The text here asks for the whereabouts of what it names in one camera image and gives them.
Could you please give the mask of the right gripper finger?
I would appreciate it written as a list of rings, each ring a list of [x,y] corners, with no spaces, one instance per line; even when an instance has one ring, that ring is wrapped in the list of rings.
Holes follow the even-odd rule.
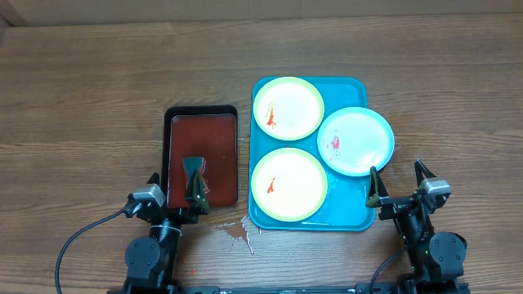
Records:
[[[423,164],[420,159],[417,159],[414,162],[414,171],[418,185],[420,185],[426,179],[435,177],[435,175]]]
[[[388,192],[375,166],[369,172],[369,192],[365,201],[365,206],[378,208],[388,199]]]

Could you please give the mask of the light blue plate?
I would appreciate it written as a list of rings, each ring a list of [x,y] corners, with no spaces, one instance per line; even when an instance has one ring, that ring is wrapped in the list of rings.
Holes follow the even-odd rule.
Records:
[[[320,157],[344,176],[367,176],[370,168],[383,169],[395,148],[389,122],[363,107],[347,107],[330,114],[317,136]]]

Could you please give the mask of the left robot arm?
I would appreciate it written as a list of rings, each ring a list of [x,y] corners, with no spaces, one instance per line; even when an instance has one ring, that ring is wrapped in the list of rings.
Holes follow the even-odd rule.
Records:
[[[193,171],[186,186],[188,208],[168,208],[167,197],[153,174],[149,182],[127,196],[123,213],[150,224],[149,234],[130,242],[125,251],[127,278],[124,293],[178,293],[181,286],[172,279],[183,225],[196,224],[209,213],[202,173]]]

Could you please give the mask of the green and orange sponge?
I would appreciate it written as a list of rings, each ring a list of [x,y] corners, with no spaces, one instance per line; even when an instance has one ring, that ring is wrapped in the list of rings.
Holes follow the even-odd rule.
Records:
[[[206,194],[208,192],[208,187],[206,181],[203,177],[206,167],[206,160],[203,157],[186,157],[182,160],[183,167],[186,173],[187,184],[186,187],[189,188],[193,184],[196,178],[199,179],[201,193]]]

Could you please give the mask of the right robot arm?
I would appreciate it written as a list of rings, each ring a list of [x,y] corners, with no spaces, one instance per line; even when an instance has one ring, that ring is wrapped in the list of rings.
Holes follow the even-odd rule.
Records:
[[[369,172],[369,194],[365,205],[378,208],[381,221],[394,221],[404,248],[387,258],[361,293],[469,293],[464,275],[467,241],[459,234],[434,230],[430,215],[445,205],[451,195],[447,180],[433,174],[420,160],[414,162],[418,188],[410,195],[391,197],[378,169]],[[393,260],[407,254],[412,272],[401,274],[394,283],[378,283],[378,275]]]

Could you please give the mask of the yellow-green plate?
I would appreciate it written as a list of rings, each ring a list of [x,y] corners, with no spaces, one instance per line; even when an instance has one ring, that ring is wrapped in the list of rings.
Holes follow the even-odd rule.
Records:
[[[275,78],[254,95],[257,125],[277,140],[300,140],[311,135],[324,117],[324,99],[303,78]]]
[[[297,148],[266,154],[254,167],[250,191],[269,217],[283,222],[302,221],[315,214],[326,199],[326,171],[313,155]]]

